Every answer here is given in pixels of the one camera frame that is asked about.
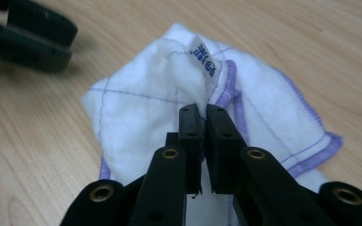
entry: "purple line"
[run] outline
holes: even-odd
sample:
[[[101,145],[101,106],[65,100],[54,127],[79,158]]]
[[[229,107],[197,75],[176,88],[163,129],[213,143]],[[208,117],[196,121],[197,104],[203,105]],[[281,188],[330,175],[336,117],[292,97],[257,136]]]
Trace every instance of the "purple line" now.
[[[133,93],[133,92],[127,92],[127,91],[120,91],[120,90],[113,90],[113,89],[105,90],[105,89],[96,89],[96,88],[92,88],[92,89],[90,89],[90,91],[112,92],[112,93],[118,93],[118,94],[123,94],[123,95],[131,95],[131,96],[137,96],[137,97],[146,98],[146,99],[163,101],[163,102],[172,103],[172,104],[188,105],[188,103],[177,102],[177,101],[167,100],[167,99],[160,98],[160,97],[152,97],[152,96],[148,96],[148,95],[143,95],[143,94]]]
[[[342,147],[343,141],[341,136],[328,132],[327,135],[331,137],[331,142],[327,147],[288,169],[288,172],[292,177],[296,178],[302,173],[316,168],[334,156],[334,154]]]
[[[172,54],[188,55],[186,52],[177,52],[177,51],[172,51],[170,55]]]
[[[222,53],[224,53],[225,51],[232,50],[232,49],[234,49],[234,48],[233,48],[233,47],[228,47],[228,48],[223,49],[223,50],[221,50],[221,51],[219,51],[219,52],[217,52],[217,53],[215,53],[215,54],[213,54],[213,55],[211,55],[211,56],[213,57],[213,56],[215,56],[215,55],[217,55],[217,54],[222,54]]]
[[[266,127],[269,129],[269,131],[271,132],[271,134],[275,137],[275,139],[277,139],[284,148],[286,148],[287,150],[289,150],[289,148],[288,148],[287,144],[284,142],[284,140],[281,139],[279,136],[277,136],[277,135],[275,134],[275,131],[273,131],[272,128],[270,127],[269,123],[264,120],[263,115],[257,110],[257,107],[255,106],[255,104],[254,104],[249,98],[247,98],[247,100],[248,100],[249,103],[252,105],[252,108],[255,110],[255,112],[258,114],[258,117],[260,117],[260,119],[264,122],[264,124],[265,124]]]
[[[210,96],[208,97],[207,101],[210,100],[210,98],[213,96],[213,93],[216,91],[217,87],[219,86],[219,81],[220,81],[220,77],[222,77],[222,73],[223,73],[223,70],[222,70],[222,61],[220,61],[220,73],[219,73],[219,78],[217,79],[217,82],[216,82],[216,87],[211,91],[211,94]]]
[[[101,159],[101,168],[100,168],[100,171],[99,171],[99,180],[109,179],[109,178],[110,178],[110,169],[107,166],[105,158],[102,157],[102,159]]]
[[[107,83],[105,84],[105,89],[102,89],[102,92],[104,92],[102,94],[102,99],[101,99],[101,108],[99,109],[99,132],[98,132],[98,137],[99,137],[99,144],[100,146],[102,147],[102,118],[103,118],[103,109],[104,109],[104,105],[105,105],[105,96],[107,94],[107,86],[108,84],[110,83],[110,78],[112,77],[113,75],[111,75],[108,79],[107,79]]]
[[[305,148],[305,149],[302,149],[302,150],[300,150],[299,152],[294,153],[293,155],[291,155],[291,156],[287,157],[286,159],[282,160],[282,161],[281,161],[281,164],[287,162],[290,158],[293,158],[293,157],[295,157],[296,155],[301,154],[301,153],[304,153],[304,152],[306,152],[307,150],[313,148],[314,146],[316,146],[317,144],[319,144],[319,143],[320,143],[324,138],[326,138],[326,137],[327,137],[327,133],[324,133],[324,135],[323,135],[317,142],[313,143],[313,144],[310,145],[309,147],[307,147],[307,148]]]
[[[241,93],[237,95],[237,97],[234,99],[234,102],[235,102],[234,104],[235,124],[245,142],[249,144],[248,125],[245,120],[245,106],[243,104]]]
[[[237,80],[237,66],[233,60],[225,61],[228,66],[228,75],[227,81],[225,83],[225,89],[222,92],[219,100],[217,100],[216,105],[220,107],[226,107],[232,98],[235,96],[235,83]]]
[[[304,95],[299,91],[299,89],[296,87],[296,85],[293,83],[293,81],[288,76],[286,76],[282,71],[278,70],[277,68],[274,68],[274,69],[282,75],[282,77],[285,79],[285,81],[289,84],[289,86],[295,92],[296,96],[299,98],[299,101],[301,101],[301,103],[304,105],[304,107],[309,112],[309,114],[321,126],[321,128],[324,129],[324,125],[322,123],[321,117],[316,112],[316,110],[314,110],[314,108],[307,102]]]

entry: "white cloth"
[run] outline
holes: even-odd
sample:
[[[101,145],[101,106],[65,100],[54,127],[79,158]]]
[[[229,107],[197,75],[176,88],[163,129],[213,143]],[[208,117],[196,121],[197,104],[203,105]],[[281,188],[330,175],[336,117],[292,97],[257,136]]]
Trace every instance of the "white cloth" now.
[[[315,167],[341,146],[283,73],[174,24],[82,97],[103,150],[101,178],[127,185],[146,173],[167,132],[177,132],[178,109],[190,104],[202,118],[207,104],[224,107],[249,146],[271,152],[313,190],[326,181]],[[210,194],[203,169],[204,195],[188,199],[187,225],[238,225],[230,197]]]

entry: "purple border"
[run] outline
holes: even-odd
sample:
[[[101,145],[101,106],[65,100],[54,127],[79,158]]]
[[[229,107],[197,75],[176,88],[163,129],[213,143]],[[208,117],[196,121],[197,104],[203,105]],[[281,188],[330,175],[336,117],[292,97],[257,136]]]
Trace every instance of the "purple border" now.
[[[240,92],[236,93],[235,84],[237,80],[237,65],[233,60],[226,60],[225,61],[228,66],[228,74],[227,74],[227,81],[225,84],[225,89],[216,102],[215,105],[226,107],[231,101],[235,101],[235,119],[236,119],[236,126],[239,129],[239,131],[242,133],[242,136],[245,138],[245,141],[247,142],[248,138],[248,129],[246,127],[246,120],[244,119],[244,108],[243,108],[243,100],[240,96]],[[290,85],[294,93],[299,98],[300,102],[306,110],[309,112],[309,114],[312,116],[312,118],[318,122],[318,124],[321,126],[322,129],[324,129],[321,117],[319,114],[313,109],[313,107],[307,102],[304,95],[299,91],[299,89],[296,87],[296,85],[292,82],[292,80],[287,77],[283,72],[280,70],[274,68],[277,70],[285,79],[285,81]],[[329,136],[331,138],[330,143],[325,147],[324,149],[320,150],[319,152],[313,154],[306,160],[297,163],[293,167],[290,167],[288,169],[288,172],[290,175],[294,178],[298,177],[304,172],[307,172],[309,170],[312,170],[316,168],[318,165],[322,164],[329,158],[331,158],[337,151],[342,147],[342,137],[333,133],[325,132],[325,136]],[[102,157],[101,160],[101,168],[99,172],[99,179],[109,179],[110,178],[110,169],[107,166],[107,163]]]

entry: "towel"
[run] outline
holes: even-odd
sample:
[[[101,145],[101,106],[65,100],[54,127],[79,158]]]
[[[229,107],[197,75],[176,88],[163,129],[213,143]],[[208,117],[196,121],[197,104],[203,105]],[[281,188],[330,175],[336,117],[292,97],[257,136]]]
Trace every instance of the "towel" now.
[[[335,154],[341,137],[281,71],[257,57],[174,24],[113,75],[82,97],[102,148],[100,178],[124,185],[145,174],[178,110],[197,104],[225,108],[249,146],[271,152],[303,186],[326,182],[316,167]],[[206,162],[203,195],[187,199],[187,225],[239,225],[232,197],[212,194]]]

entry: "screw hole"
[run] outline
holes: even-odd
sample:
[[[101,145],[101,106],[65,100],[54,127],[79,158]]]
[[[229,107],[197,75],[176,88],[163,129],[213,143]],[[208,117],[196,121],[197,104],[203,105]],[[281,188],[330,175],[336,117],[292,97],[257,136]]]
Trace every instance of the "screw hole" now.
[[[263,159],[264,157],[266,157],[266,154],[259,150],[249,150],[248,155],[255,159]]]
[[[103,202],[108,200],[114,194],[114,188],[111,185],[100,185],[90,192],[90,200],[93,202]]]
[[[336,187],[333,189],[333,194],[342,202],[350,205],[361,205],[362,199],[349,189]]]
[[[176,149],[167,149],[162,153],[165,158],[176,158],[178,156],[178,151]]]

